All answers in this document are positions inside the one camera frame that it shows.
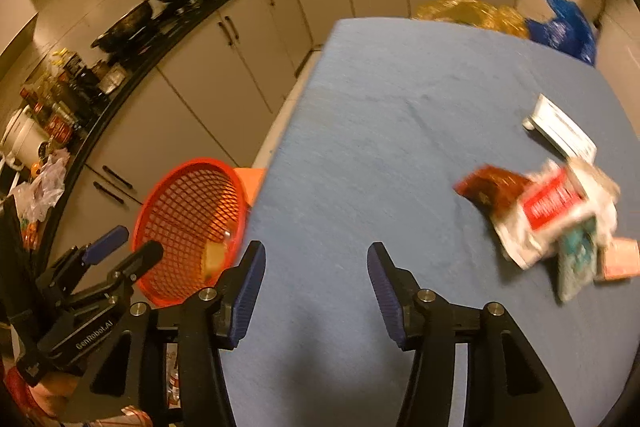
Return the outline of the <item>pink orange medicine box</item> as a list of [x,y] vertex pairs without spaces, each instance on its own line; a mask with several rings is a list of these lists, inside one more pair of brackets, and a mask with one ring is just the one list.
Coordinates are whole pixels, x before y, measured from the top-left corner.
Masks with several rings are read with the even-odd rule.
[[638,277],[640,273],[637,239],[614,237],[608,247],[599,251],[597,281],[619,281]]

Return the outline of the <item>dark red foil wrapper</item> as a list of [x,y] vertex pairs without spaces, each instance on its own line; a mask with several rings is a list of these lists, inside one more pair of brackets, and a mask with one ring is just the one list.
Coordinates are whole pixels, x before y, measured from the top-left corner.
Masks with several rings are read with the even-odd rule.
[[500,218],[533,180],[519,173],[484,165],[454,184],[454,191],[491,218]]

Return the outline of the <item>gold square tin container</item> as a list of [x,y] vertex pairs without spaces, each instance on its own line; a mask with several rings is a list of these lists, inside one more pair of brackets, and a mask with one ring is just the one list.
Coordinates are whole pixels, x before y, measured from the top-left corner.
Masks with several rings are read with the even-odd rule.
[[205,280],[213,280],[219,274],[229,268],[234,259],[233,244],[231,241],[215,242],[207,241],[204,244],[201,268]]

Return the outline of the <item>teal cartoon tissue pack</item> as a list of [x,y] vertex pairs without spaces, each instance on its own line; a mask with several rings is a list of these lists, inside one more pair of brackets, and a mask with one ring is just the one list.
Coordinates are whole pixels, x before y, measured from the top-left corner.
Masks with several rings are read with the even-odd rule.
[[568,229],[558,240],[558,297],[561,303],[568,303],[593,282],[598,260],[596,235],[597,221],[591,217]]

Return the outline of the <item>orange plastic mesh basket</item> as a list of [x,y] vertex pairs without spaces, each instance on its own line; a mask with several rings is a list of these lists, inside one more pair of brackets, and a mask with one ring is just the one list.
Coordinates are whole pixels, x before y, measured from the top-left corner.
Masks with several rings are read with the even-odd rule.
[[242,182],[222,161],[196,158],[171,170],[145,199],[132,233],[132,247],[157,241],[164,250],[162,260],[137,281],[142,295],[166,308],[213,287],[224,271],[216,279],[204,279],[204,244],[207,239],[231,241],[231,268],[243,242],[247,217]]

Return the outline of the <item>red white paper food bag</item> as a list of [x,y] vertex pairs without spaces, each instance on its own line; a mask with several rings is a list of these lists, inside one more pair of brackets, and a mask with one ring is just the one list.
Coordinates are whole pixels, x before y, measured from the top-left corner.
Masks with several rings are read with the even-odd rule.
[[596,245],[608,246],[617,228],[619,198],[618,184],[582,158],[568,158],[562,166],[550,160],[492,224],[506,257],[527,270],[549,256],[564,233],[590,219],[596,224]]

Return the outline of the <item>white medicine box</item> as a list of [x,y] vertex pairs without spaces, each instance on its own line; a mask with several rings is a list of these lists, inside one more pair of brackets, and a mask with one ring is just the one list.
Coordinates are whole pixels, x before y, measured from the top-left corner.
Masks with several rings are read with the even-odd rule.
[[536,131],[553,145],[563,157],[577,157],[592,165],[597,145],[576,122],[545,95],[538,95],[533,113],[522,121],[527,131]]

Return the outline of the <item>blue table cloth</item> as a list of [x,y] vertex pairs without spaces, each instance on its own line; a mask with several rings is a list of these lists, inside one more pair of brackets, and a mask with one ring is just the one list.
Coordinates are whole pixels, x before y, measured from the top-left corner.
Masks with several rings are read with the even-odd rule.
[[639,141],[597,69],[453,24],[353,18],[324,45],[250,215],[267,268],[250,328],[224,355],[241,426],[391,426],[411,357],[388,337],[367,273],[382,242],[418,282],[469,307],[498,301],[578,426],[600,423],[639,344],[639,283],[555,299],[551,262],[523,271],[454,184],[489,164],[526,173],[552,148],[522,125],[539,95],[597,145],[639,234]]

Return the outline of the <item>black frying pan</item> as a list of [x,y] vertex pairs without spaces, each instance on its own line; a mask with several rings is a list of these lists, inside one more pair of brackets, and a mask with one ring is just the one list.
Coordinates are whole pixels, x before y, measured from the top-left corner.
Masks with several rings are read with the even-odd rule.
[[102,52],[111,54],[122,48],[138,31],[153,18],[153,8],[150,0],[142,0],[129,12],[99,35],[90,46]]

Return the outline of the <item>blue plastic bag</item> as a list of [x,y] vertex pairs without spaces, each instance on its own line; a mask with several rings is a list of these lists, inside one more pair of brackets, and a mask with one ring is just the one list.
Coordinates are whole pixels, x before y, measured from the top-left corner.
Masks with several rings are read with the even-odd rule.
[[596,66],[597,43],[592,25],[572,0],[546,0],[554,17],[545,22],[526,18],[529,39]]

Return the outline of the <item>yellow plastic bag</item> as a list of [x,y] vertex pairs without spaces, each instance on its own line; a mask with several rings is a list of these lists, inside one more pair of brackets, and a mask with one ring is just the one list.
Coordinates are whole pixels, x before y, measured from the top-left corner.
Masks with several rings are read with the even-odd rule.
[[415,20],[445,22],[493,30],[528,39],[525,17],[509,5],[493,5],[482,0],[435,0],[421,4]]

